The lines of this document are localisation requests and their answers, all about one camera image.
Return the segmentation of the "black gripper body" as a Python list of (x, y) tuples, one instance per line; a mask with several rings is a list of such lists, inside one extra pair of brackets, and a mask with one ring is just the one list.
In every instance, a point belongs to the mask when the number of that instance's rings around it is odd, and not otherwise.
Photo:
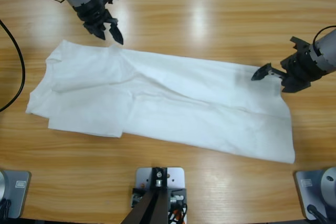
[(113, 18), (109, 11), (106, 9), (106, 4), (112, 4), (113, 0), (90, 0), (85, 4), (74, 7), (77, 16), (85, 24), (98, 24), (98, 23), (117, 23), (118, 20)]
[(310, 50), (300, 51), (281, 61), (286, 70), (286, 77), (281, 84), (282, 92), (296, 93), (311, 86), (311, 82), (319, 80), (319, 68), (310, 57)]

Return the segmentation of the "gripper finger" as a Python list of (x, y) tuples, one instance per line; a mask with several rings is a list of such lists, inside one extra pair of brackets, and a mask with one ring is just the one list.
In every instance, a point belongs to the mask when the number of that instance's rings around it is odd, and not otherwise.
[(106, 39), (104, 34), (105, 29), (104, 23), (90, 24), (88, 26), (89, 32), (102, 40)]
[(113, 39), (123, 45), (124, 44), (124, 39), (123, 36), (121, 34), (121, 31), (118, 29), (118, 25), (117, 23), (111, 23), (110, 24), (110, 29), (109, 29), (110, 34), (112, 35)]
[(280, 79), (284, 79), (287, 77), (285, 72), (282, 72), (278, 69), (272, 67), (271, 63), (267, 63), (264, 66), (260, 67), (252, 76), (251, 81), (262, 80), (265, 76), (275, 76)]

